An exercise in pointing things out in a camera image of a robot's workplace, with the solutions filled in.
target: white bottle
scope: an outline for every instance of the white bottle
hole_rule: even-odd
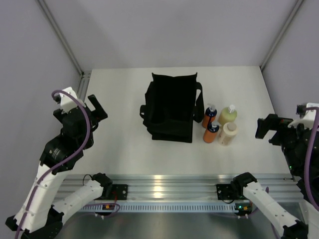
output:
[[[222,127],[222,132],[218,137],[218,142],[220,142],[222,145],[229,145],[233,138],[237,135],[237,133],[238,127],[235,123],[226,123]]]

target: yellow-green bottle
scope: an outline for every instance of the yellow-green bottle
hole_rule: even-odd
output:
[[[234,122],[237,117],[237,111],[235,110],[234,105],[223,108],[218,118],[218,122],[224,126],[228,122]]]

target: beige bottle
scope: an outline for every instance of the beige bottle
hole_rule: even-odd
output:
[[[228,122],[234,122],[237,117],[237,111],[235,110],[234,105],[230,105],[229,107],[225,107],[218,118],[218,122],[224,126],[224,124]]]
[[[237,133],[238,127],[235,123],[226,123],[222,127],[222,132],[218,136],[218,142],[220,142],[222,145],[229,145]]]

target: gray wall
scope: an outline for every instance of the gray wall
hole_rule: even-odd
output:
[[[47,0],[93,68],[260,65],[295,0]]]
[[[319,1],[306,0],[263,75],[275,112],[295,118],[296,105],[319,103]]]
[[[50,93],[77,87],[78,76],[34,0],[0,4],[0,235],[21,208],[40,155],[60,125]]]

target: white table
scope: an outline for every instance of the white table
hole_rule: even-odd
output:
[[[151,73],[170,76],[198,72],[205,107],[213,103],[220,112],[234,104],[239,133],[229,146],[203,141],[204,128],[194,122],[193,143],[152,140],[140,106],[153,80]],[[222,175],[289,173],[284,155],[272,146],[268,133],[255,139],[257,119],[273,113],[259,67],[187,67],[97,69],[92,71],[87,96],[95,94],[109,117],[94,132],[94,145],[84,152],[73,174],[119,175]]]

